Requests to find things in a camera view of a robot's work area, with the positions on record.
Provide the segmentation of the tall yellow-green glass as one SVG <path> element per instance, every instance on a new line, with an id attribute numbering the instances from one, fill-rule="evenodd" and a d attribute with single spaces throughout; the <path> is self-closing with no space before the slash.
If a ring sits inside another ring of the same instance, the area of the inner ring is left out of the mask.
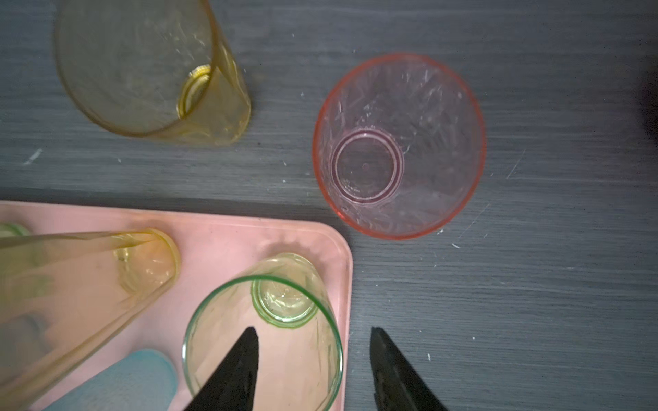
<path id="1" fill-rule="evenodd" d="M 31 232 L 20 224 L 1 223 L 0 224 L 0 237 L 16 237 L 16 236 L 30 236 Z"/>

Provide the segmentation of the short green glass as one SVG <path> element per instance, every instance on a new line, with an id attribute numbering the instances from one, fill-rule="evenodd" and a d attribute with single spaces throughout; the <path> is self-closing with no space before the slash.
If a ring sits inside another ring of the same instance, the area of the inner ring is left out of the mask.
<path id="1" fill-rule="evenodd" d="M 253 410 L 332 407 L 343 377 L 343 347 L 327 289 L 310 261 L 280 253 L 202 301 L 183 342 L 192 398 L 248 327 L 260 345 Z"/>

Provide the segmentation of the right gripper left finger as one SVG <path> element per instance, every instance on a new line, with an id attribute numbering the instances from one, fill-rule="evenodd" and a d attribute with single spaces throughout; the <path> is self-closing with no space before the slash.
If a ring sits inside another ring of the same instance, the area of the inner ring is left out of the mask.
<path id="1" fill-rule="evenodd" d="M 252 411 L 259 369 L 259 338 L 248 327 L 185 411 Z"/>

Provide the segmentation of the tall amber glass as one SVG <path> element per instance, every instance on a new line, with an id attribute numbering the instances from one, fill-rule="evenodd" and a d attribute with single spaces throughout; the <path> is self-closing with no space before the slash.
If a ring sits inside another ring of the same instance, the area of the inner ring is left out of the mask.
<path id="1" fill-rule="evenodd" d="M 178 280 L 157 229 L 1 241 L 1 408 L 25 410 Z"/>

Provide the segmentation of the short yellow glass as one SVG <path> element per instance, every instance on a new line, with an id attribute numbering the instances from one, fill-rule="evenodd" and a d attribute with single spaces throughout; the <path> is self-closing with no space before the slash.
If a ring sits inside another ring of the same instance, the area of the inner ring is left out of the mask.
<path id="1" fill-rule="evenodd" d="M 128 137 L 227 147 L 252 104 L 208 1 L 61 1 L 58 76 L 93 123 Z"/>

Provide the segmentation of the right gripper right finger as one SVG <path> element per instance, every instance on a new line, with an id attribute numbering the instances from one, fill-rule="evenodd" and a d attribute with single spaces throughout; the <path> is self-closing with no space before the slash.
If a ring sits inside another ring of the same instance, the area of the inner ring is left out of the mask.
<path id="1" fill-rule="evenodd" d="M 371 330 L 369 355 L 378 410 L 448 410 L 380 327 Z"/>

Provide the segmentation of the pink plastic tray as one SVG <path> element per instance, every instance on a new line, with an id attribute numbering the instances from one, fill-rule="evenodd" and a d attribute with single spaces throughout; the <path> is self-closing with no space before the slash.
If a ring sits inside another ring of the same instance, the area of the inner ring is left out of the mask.
<path id="1" fill-rule="evenodd" d="M 108 344 L 48 390 L 32 410 L 42 410 L 132 351 L 157 349 L 178 372 L 170 408 L 190 402 L 183 374 L 183 339 L 194 311 L 212 291 L 267 257 L 296 253 L 319 271 L 337 320 L 342 344 L 349 341 L 353 258 L 346 239 L 329 225 L 261 217 L 85 207 L 4 200 L 1 220 L 33 234 L 130 231 L 154 228 L 168 234 L 182 255 L 181 276 Z"/>

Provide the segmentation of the teal dotted glass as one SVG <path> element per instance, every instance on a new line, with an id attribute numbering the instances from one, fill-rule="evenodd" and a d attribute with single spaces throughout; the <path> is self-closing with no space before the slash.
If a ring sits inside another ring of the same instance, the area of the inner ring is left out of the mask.
<path id="1" fill-rule="evenodd" d="M 154 349 L 136 351 L 79 385 L 49 410 L 166 410 L 178 377 L 167 356 Z"/>

